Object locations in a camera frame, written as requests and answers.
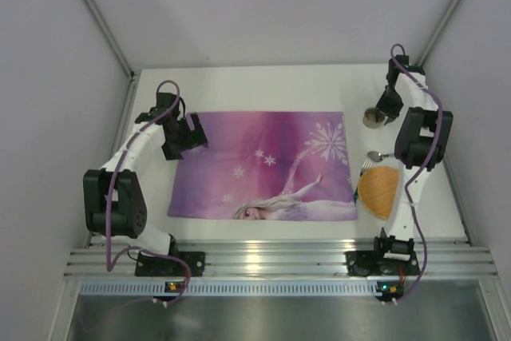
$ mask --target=white wall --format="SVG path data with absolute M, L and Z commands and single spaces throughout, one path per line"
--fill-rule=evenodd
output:
M 97 0 L 136 69 L 417 57 L 449 0 Z
M 127 81 L 81 0 L 0 0 L 0 339 L 43 340 Z
M 469 226 L 511 297 L 511 0 L 465 0 L 426 71 L 454 114 L 447 156 Z

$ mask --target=ventilation grille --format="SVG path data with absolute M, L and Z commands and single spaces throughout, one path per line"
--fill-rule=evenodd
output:
M 164 281 L 85 281 L 82 295 L 175 295 Z M 371 281 L 191 281 L 185 296 L 298 296 L 380 295 Z

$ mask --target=elsa character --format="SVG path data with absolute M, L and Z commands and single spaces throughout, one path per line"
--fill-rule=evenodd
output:
M 291 221 L 340 221 L 356 216 L 355 204 L 343 201 L 300 201 L 321 183 L 320 174 L 314 183 L 290 195 L 276 196 L 269 200 L 254 200 L 239 207 L 234 215 L 238 220 L 291 220 Z

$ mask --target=purple cloth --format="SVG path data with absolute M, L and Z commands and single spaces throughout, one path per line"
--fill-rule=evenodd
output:
M 271 205 L 259 210 L 266 220 L 356 219 L 342 113 L 199 116 L 209 148 L 183 153 L 169 216 L 233 219 L 238 208 L 263 201 Z M 285 202 L 267 202 L 274 197 Z

